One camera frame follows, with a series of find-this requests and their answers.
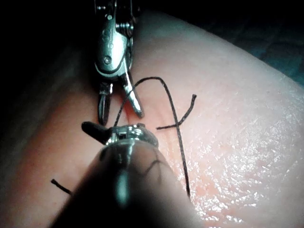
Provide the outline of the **right arm needle driver jaw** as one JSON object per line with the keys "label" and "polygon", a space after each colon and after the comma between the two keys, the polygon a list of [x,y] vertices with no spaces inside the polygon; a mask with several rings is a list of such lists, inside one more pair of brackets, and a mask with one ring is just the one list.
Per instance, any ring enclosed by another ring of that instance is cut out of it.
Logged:
{"label": "right arm needle driver jaw", "polygon": [[144,117],[144,110],[142,103],[139,99],[139,96],[137,94],[137,91],[134,88],[133,80],[131,77],[131,73],[127,71],[120,77],[123,89],[127,95],[127,99],[130,102],[134,112],[139,118]]}
{"label": "right arm needle driver jaw", "polygon": [[98,121],[100,124],[107,124],[108,122],[112,93],[113,83],[100,83],[97,106]]}

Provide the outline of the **left arm needle driver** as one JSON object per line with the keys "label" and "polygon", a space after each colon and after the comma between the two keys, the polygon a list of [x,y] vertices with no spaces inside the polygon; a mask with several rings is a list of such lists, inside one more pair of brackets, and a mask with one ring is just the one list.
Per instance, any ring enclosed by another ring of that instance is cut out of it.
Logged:
{"label": "left arm needle driver", "polygon": [[159,146],[156,136],[146,129],[145,124],[131,124],[124,126],[115,126],[110,129],[110,136],[107,136],[104,145],[109,145],[121,140],[139,140],[151,144],[154,147]]}

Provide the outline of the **right arm needle driver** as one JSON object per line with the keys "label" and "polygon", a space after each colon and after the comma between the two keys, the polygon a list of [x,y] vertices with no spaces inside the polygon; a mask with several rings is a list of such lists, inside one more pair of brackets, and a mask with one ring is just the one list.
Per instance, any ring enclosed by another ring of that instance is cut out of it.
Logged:
{"label": "right arm needle driver", "polygon": [[130,82],[138,0],[95,0],[95,69],[105,81]]}

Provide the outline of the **left arm needle driver jaw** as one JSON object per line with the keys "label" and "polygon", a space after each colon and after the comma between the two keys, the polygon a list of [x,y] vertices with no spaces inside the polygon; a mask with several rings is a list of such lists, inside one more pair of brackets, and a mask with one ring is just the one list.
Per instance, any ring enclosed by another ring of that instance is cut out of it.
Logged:
{"label": "left arm needle driver jaw", "polygon": [[109,140],[109,129],[93,122],[83,122],[82,131],[91,136],[100,143],[106,143]]}

